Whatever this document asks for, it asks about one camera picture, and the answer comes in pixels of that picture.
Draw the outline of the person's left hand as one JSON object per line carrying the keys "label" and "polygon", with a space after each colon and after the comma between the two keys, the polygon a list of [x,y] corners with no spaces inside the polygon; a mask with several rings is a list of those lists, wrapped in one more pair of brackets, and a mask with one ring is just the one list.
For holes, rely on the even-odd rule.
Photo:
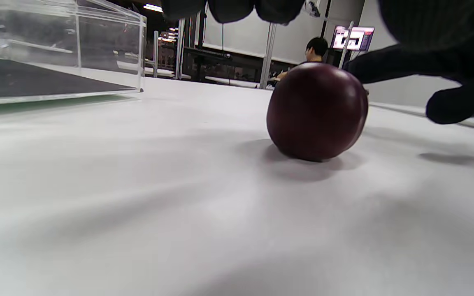
{"label": "person's left hand", "polygon": [[474,116],[474,0],[378,0],[394,45],[347,62],[344,70],[370,84],[412,75],[459,83],[435,92],[425,113],[447,125]]}

